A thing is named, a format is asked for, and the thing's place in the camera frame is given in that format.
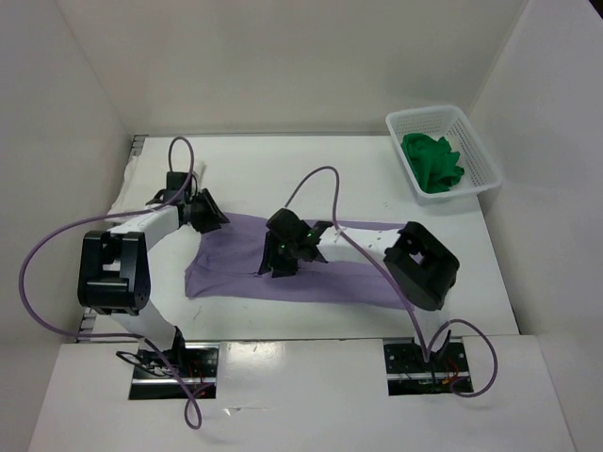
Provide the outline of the purple shirt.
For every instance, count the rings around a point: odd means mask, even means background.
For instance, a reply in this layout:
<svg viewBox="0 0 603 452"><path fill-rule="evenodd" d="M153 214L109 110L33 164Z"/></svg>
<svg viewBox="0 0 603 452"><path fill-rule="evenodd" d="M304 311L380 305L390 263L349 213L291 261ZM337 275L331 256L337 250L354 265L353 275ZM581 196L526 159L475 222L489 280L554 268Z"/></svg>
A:
<svg viewBox="0 0 603 452"><path fill-rule="evenodd" d="M190 299L235 297L289 302L364 303L405 308L374 266L362 263L301 263L289 277L259 274L265 218L228 213L230 222L202 236L198 252L185 272Z"/></svg>

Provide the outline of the white t shirt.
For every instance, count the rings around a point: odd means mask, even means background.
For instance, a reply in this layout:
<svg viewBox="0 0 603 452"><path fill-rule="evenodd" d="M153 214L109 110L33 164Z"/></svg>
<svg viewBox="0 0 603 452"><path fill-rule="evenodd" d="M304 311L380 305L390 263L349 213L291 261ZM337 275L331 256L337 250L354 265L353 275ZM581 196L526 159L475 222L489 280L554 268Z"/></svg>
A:
<svg viewBox="0 0 603 452"><path fill-rule="evenodd" d="M198 182L203 178L205 167L205 162L195 157L193 173ZM174 154L172 169L187 173L189 156ZM165 188L168 170L168 157L165 154L141 154L132 157L125 168L121 191L107 213L113 215L145 209L146 202L151 200L158 190Z"/></svg>

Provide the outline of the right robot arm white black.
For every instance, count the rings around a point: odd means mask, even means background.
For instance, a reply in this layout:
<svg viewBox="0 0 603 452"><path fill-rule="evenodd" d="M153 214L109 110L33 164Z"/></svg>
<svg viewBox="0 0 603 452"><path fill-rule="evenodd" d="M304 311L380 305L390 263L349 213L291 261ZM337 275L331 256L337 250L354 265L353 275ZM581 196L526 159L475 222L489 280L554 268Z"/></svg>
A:
<svg viewBox="0 0 603 452"><path fill-rule="evenodd" d="M448 321L445 300L457 280L460 262L430 231L414 221L397 229L368 230L318 221L293 228L267 223L258 269L273 278L293 276L300 264L358 263L374 266L394 289L413 323L413 355L424 370L447 357L438 329Z"/></svg>

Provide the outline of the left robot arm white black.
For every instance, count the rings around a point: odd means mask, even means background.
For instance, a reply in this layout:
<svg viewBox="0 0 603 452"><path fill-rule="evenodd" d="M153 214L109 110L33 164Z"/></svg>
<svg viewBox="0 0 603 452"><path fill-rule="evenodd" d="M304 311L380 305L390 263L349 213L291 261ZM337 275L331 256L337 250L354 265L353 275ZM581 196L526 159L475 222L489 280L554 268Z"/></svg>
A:
<svg viewBox="0 0 603 452"><path fill-rule="evenodd" d="M165 375L180 375L188 366L185 339L151 301L148 253L184 225L207 234L229 222L203 189L181 196L174 205L150 205L145 213L106 231L86 233L77 287L80 304L117 321Z"/></svg>

